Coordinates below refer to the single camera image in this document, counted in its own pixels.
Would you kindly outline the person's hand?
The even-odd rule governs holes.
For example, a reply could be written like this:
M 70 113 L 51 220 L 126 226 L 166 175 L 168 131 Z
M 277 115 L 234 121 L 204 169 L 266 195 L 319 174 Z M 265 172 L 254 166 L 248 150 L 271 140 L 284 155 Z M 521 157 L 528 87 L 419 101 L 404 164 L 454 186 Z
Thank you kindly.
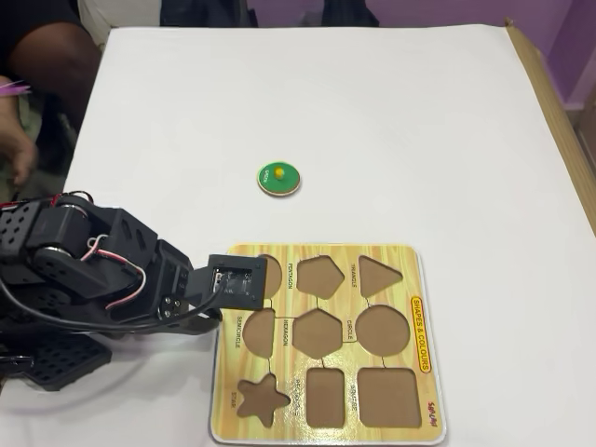
M 16 97 L 1 98 L 1 155 L 9 162 L 12 181 L 23 187 L 37 164 L 37 147 L 25 133 Z

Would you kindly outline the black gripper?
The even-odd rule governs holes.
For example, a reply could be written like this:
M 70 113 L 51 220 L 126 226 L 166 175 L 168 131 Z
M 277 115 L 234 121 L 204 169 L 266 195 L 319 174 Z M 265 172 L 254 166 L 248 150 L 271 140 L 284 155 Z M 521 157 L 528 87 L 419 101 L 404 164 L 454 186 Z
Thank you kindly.
M 142 315 L 149 319 L 177 317 L 189 310 L 184 299 L 192 265 L 189 258 L 163 239 L 144 269 L 147 282 L 142 292 Z M 160 329 L 161 333 L 203 335 L 218 329 L 223 320 L 220 309 L 209 309 L 191 318 Z

